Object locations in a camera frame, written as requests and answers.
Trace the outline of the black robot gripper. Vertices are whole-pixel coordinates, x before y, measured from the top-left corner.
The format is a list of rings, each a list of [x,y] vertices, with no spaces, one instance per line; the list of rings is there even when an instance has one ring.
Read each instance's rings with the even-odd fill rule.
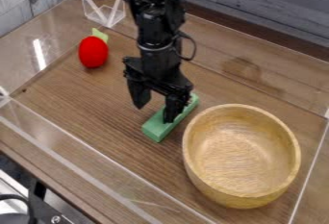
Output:
[[[139,57],[125,57],[125,77],[133,103],[141,109],[150,101],[150,92],[166,97],[163,122],[173,123],[190,104],[193,84],[181,72],[181,44],[163,48],[141,48]]]

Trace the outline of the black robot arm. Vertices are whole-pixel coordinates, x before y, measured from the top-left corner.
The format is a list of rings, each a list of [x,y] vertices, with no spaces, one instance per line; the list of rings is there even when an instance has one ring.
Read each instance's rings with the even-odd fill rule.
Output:
[[[125,77],[133,103],[142,108],[158,92],[166,98],[163,121],[171,123],[187,106],[193,84],[181,63],[193,58],[182,53],[185,9],[181,0],[123,0],[138,27],[139,57],[126,57]]]

